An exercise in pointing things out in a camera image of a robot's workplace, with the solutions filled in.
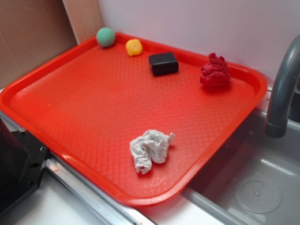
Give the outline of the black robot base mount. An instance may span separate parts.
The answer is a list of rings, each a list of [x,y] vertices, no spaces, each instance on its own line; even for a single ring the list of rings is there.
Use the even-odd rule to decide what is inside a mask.
[[[0,121],[0,214],[40,186],[48,148],[28,131],[9,131]]]

